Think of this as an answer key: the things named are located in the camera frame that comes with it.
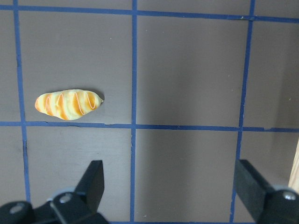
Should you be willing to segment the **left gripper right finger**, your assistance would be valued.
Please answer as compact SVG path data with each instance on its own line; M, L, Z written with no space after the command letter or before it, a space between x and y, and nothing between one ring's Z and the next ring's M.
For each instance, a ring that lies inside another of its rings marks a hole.
M256 224L297 224L299 195L271 185L248 160L235 162L234 189Z

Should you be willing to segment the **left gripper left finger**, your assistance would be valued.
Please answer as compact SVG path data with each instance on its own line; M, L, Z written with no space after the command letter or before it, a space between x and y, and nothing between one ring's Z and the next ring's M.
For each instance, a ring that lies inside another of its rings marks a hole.
M104 193L102 161L91 161L73 191L63 192L33 208L27 201L0 207L2 224L107 224L98 212Z

